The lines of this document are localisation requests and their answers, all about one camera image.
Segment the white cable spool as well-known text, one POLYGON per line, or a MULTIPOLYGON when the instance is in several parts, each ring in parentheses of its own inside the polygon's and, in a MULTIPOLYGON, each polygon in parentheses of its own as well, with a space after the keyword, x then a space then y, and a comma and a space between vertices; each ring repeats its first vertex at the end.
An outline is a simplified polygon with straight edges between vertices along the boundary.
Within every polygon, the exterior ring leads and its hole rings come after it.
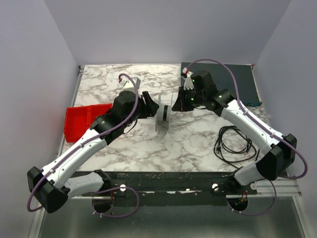
POLYGON ((156 114, 155 131, 158 133, 168 132, 171 122, 171 108, 173 104, 173 94, 166 95, 161 98, 161 94, 158 96, 159 109, 156 114))

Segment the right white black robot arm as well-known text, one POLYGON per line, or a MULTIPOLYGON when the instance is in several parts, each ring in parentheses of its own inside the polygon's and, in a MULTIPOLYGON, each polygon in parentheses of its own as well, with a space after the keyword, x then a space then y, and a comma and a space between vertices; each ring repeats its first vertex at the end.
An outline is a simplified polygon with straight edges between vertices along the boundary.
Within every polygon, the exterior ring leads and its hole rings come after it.
POLYGON ((240 106, 232 93, 218 90, 207 71, 182 73, 185 82, 179 87, 172 107, 174 112, 188 112, 196 107, 205 107, 240 129, 256 144, 263 157, 238 169, 233 182, 238 186, 254 181, 276 180, 294 162, 297 139, 292 134, 283 135, 261 121, 244 106, 240 106))

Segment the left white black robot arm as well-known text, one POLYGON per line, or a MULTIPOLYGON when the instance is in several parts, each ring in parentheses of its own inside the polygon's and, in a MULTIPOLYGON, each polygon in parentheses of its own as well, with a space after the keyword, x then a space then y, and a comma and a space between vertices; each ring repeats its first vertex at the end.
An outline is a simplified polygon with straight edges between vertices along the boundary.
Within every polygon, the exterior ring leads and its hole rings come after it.
POLYGON ((96 117, 64 154, 41 169, 32 167, 27 172, 30 197, 36 198, 48 213, 53 213, 73 196, 99 191, 107 180, 105 173, 91 172, 77 178, 72 175, 94 154, 121 136, 129 124, 154 117, 158 109, 159 105, 147 91, 141 95, 127 90, 120 92, 112 107, 96 117))

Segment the red plastic bin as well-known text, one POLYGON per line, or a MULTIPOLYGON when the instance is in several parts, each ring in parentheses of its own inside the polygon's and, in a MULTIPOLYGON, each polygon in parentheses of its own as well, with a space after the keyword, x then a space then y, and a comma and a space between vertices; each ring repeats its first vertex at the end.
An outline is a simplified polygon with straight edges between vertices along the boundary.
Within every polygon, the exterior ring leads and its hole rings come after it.
POLYGON ((110 110, 112 104, 97 104, 66 109, 64 136, 67 143, 75 143, 90 127, 96 117, 110 110))

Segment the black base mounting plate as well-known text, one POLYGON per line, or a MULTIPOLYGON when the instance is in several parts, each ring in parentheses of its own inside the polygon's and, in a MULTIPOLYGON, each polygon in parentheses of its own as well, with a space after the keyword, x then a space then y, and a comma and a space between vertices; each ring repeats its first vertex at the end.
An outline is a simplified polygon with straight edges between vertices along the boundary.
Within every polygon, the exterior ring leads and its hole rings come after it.
POLYGON ((136 202, 132 191, 108 189, 119 187, 133 188, 139 195, 141 206, 225 206, 229 198, 251 198, 260 194, 255 182, 246 186, 233 181, 230 172, 104 172, 96 170, 105 184, 104 191, 94 196, 99 205, 106 199, 113 200, 114 206, 128 207, 136 202))

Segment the blue network switch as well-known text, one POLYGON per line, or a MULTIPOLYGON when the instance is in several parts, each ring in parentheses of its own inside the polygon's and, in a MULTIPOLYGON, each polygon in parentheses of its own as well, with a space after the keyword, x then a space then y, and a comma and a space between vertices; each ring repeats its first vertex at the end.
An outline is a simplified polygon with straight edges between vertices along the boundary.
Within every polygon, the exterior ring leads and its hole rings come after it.
MULTIPOLYGON (((226 65, 235 76, 238 86, 238 93, 241 102, 247 107, 258 107, 262 104, 259 99, 253 71, 250 65, 246 64, 227 64, 226 65)), ((235 87, 230 73, 220 64, 198 62, 190 66, 191 72, 207 71, 219 91, 227 89, 235 95, 235 87)))

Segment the aluminium extrusion rail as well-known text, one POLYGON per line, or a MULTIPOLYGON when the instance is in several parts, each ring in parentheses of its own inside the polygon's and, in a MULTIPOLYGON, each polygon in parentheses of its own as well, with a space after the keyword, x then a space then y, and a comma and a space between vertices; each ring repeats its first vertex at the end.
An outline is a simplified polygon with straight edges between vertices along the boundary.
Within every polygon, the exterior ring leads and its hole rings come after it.
POLYGON ((257 195, 265 197, 274 197, 274 189, 278 197, 297 197, 302 196, 299 185, 296 180, 278 178, 275 181, 261 180, 255 182, 257 186, 257 195))

